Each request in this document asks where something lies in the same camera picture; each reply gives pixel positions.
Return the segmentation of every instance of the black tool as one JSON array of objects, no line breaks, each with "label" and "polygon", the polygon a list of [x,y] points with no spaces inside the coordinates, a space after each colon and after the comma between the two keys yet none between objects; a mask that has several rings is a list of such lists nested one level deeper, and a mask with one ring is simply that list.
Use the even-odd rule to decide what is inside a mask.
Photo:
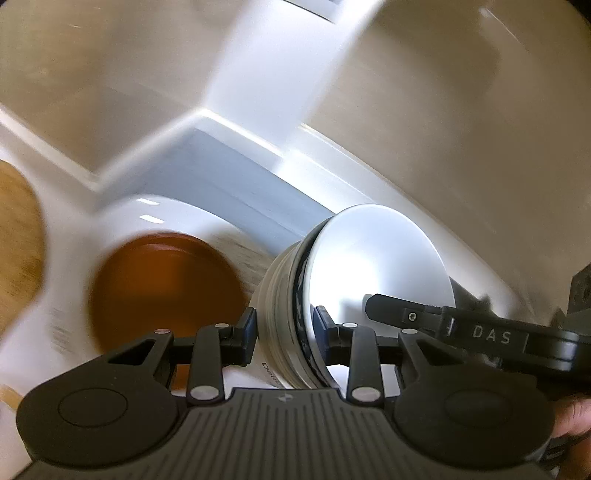
[{"label": "black tool", "polygon": [[[581,315],[588,299],[571,296]],[[585,335],[384,296],[366,312],[399,337],[313,312],[325,364],[349,366],[344,398],[238,388],[226,399],[222,368],[250,363],[254,309],[195,338],[156,330],[49,380],[17,411],[33,458],[19,479],[544,479],[584,437],[550,440],[550,401],[591,392]],[[186,397],[170,393],[179,364]]]}]

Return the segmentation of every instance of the finger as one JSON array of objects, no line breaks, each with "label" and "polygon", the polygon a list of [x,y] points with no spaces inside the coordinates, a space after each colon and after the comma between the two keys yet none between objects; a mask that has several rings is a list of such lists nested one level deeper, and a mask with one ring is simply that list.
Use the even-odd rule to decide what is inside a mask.
[{"label": "finger", "polygon": [[591,438],[582,440],[569,449],[560,465],[558,480],[584,480],[591,475]]},{"label": "finger", "polygon": [[552,437],[581,435],[591,430],[591,398],[565,398],[554,402]]}]

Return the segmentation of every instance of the amber liquid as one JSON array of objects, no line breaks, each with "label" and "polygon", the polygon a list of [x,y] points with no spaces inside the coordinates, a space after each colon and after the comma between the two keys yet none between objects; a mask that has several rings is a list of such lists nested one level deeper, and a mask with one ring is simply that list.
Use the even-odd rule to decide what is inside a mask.
[{"label": "amber liquid", "polygon": [[[207,243],[182,233],[137,238],[116,250],[97,273],[90,293],[96,343],[107,352],[159,328],[194,336],[214,323],[234,324],[247,305],[238,275]],[[184,389],[189,366],[177,368]]]}]

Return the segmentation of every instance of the wooden board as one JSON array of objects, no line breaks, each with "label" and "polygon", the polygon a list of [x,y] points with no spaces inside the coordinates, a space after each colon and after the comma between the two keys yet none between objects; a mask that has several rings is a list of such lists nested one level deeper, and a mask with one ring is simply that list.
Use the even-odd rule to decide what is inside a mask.
[{"label": "wooden board", "polygon": [[0,335],[43,282],[45,232],[37,196],[20,172],[0,160]]}]

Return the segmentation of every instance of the silver rivet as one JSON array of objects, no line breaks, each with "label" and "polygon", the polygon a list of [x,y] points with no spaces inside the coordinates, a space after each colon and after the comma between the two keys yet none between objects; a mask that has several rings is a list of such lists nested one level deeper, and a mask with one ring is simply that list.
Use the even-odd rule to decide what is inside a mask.
[{"label": "silver rivet", "polygon": [[357,387],[351,392],[351,396],[362,402],[373,402],[379,400],[382,394],[374,387]]},{"label": "silver rivet", "polygon": [[195,400],[213,400],[220,394],[220,391],[211,385],[199,385],[193,387],[190,393]]}]

